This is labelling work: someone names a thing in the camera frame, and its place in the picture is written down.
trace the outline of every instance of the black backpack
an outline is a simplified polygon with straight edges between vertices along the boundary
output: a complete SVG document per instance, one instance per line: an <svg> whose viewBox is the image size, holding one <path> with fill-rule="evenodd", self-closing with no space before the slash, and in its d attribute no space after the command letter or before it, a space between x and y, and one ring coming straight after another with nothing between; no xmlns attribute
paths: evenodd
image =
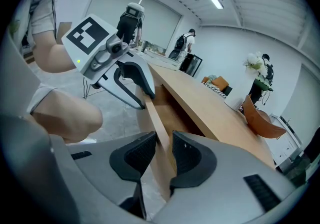
<svg viewBox="0 0 320 224"><path fill-rule="evenodd" d="M182 50L185 50L186 49L186 44L187 44L187 38L188 37L190 37L190 36L192 36L192 35L188 35L187 37L185 37L184 35L181 35L178 39L177 39L177 41L176 41L176 45L175 45L175 48L174 49L176 49L176 50L180 50L180 51L182 51Z"/></svg>

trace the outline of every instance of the white sleeve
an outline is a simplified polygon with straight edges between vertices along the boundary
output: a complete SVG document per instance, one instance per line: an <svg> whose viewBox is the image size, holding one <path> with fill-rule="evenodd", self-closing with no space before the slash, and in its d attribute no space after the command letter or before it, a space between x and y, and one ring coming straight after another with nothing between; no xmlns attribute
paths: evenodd
<svg viewBox="0 0 320 224"><path fill-rule="evenodd" d="M32 34L39 34L55 29L52 0L40 0L30 20Z"/></svg>

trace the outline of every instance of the concrete floor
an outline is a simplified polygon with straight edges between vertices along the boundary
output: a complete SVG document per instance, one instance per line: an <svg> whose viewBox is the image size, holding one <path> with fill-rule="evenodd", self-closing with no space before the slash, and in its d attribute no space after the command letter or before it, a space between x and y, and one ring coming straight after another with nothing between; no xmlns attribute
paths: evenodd
<svg viewBox="0 0 320 224"><path fill-rule="evenodd" d="M29 64L29 67L42 83L83 98L83 76L76 69L60 74L51 74L42 71L35 62ZM122 80L122 83L132 92L135 92L136 85L132 80ZM94 138L99 142L140 133L135 113L136 109L126 105L104 89L96 90L91 87L86 100L100 108L104 120L102 127L95 133L90 134L90 138ZM141 182L148 216L147 220L151 220L163 207L165 201L158 191L150 167L147 168L142 176Z"/></svg>

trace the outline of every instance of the wooden countertop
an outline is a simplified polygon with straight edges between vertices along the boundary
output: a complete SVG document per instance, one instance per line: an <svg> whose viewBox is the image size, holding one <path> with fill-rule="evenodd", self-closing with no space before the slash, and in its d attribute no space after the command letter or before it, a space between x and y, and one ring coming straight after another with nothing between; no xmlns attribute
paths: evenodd
<svg viewBox="0 0 320 224"><path fill-rule="evenodd" d="M153 77L165 86L207 138L243 148L275 167L264 139L255 135L245 117L228 107L221 96L186 73L149 66Z"/></svg>

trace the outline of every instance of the wooden table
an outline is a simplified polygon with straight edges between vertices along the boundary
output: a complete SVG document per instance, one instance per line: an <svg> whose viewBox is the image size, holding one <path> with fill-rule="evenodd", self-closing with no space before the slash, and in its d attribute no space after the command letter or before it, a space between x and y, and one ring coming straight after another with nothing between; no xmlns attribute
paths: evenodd
<svg viewBox="0 0 320 224"><path fill-rule="evenodd" d="M166 186L175 176L174 171L168 170L170 166L175 170L171 153L174 129L238 146L268 166L275 167L264 139L255 135L248 128L245 117L228 107L221 96L186 73L149 66L156 85L156 99L141 95L141 90L137 89L137 96L143 96L146 103L146 109L137 111L137 117L142 131L157 132L158 155L152 160L151 167L160 186ZM159 165L162 165L161 170L157 171ZM162 171L168 172L166 178L160 173Z"/></svg>

